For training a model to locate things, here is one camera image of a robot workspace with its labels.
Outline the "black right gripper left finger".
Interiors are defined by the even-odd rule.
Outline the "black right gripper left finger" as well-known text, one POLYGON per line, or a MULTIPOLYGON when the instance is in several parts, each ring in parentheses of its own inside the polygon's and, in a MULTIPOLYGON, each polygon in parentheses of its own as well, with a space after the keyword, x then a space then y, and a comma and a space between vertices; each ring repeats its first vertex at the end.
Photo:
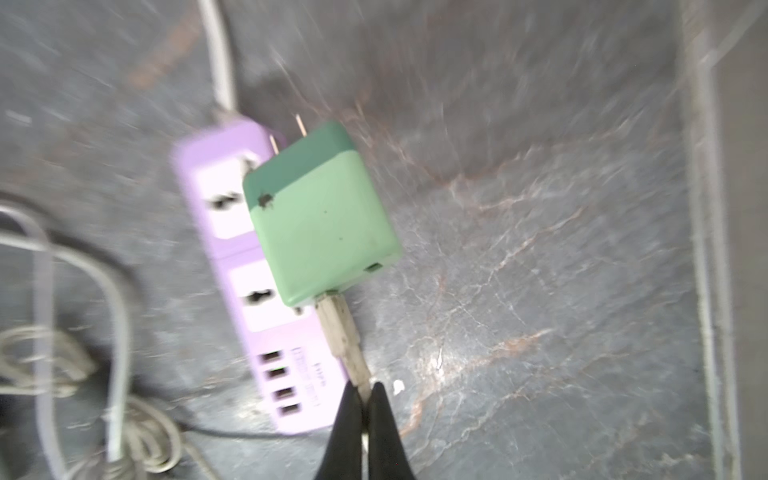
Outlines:
POLYGON ((331 435, 315 480, 361 480, 364 407, 357 388, 343 391, 331 435))

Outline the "green usb charger cube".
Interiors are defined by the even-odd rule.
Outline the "green usb charger cube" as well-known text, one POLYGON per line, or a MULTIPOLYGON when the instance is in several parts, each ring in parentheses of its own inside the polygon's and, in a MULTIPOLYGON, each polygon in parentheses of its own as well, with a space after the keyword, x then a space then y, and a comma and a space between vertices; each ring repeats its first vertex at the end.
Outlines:
POLYGON ((243 191, 288 307, 343 292, 403 247, 347 129, 328 121, 247 173, 243 191))

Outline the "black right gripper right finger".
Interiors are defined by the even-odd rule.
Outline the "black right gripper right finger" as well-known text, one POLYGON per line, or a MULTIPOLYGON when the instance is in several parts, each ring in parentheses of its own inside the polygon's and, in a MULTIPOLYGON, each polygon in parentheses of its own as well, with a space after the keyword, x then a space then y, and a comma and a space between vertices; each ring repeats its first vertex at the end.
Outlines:
POLYGON ((384 385, 376 382, 367 406, 370 480, 415 480, 384 385))

